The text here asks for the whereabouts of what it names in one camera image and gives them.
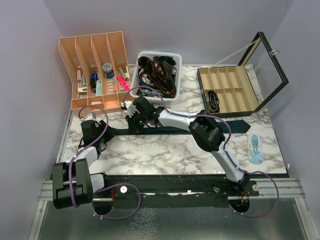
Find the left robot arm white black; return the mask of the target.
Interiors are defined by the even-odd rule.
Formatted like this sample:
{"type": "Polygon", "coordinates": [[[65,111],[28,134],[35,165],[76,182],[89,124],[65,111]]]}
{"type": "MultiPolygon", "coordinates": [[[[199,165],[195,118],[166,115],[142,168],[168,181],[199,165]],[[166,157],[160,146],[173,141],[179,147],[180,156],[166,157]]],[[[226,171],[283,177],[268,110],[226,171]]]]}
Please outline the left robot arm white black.
{"type": "Polygon", "coordinates": [[[106,149],[117,130],[103,120],[84,120],[77,153],[68,161],[52,166],[52,200],[56,209],[91,203],[94,193],[103,198],[111,190],[103,173],[90,174],[89,165],[106,149]]]}

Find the dark green tie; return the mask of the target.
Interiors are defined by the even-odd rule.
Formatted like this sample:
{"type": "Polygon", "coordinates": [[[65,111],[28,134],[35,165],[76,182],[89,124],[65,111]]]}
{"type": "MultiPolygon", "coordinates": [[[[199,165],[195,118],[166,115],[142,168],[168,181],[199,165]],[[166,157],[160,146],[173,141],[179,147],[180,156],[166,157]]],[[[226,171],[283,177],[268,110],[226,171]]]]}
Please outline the dark green tie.
{"type": "MultiPolygon", "coordinates": [[[[251,128],[251,125],[244,120],[230,120],[226,122],[232,134],[245,134],[251,128]]],[[[183,130],[173,126],[166,127],[146,127],[142,131],[130,132],[129,129],[118,129],[108,126],[106,134],[112,134],[113,136],[125,136],[125,135],[190,135],[187,130],[183,130]]]]}

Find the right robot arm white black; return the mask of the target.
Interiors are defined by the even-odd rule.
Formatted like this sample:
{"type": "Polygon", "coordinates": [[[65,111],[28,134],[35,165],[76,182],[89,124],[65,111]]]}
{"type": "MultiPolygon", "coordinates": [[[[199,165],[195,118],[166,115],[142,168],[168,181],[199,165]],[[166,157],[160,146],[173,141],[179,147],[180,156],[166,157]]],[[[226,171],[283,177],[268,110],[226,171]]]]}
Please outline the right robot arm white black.
{"type": "Polygon", "coordinates": [[[211,153],[223,168],[230,191],[236,196],[247,191],[250,177],[241,169],[239,162],[227,148],[230,136],[225,138],[224,130],[217,122],[218,117],[209,115],[204,110],[187,114],[172,111],[166,106],[154,107],[143,96],[134,101],[123,101],[121,108],[127,110],[125,119],[133,133],[140,133],[147,124],[190,132],[198,147],[211,153]]]}

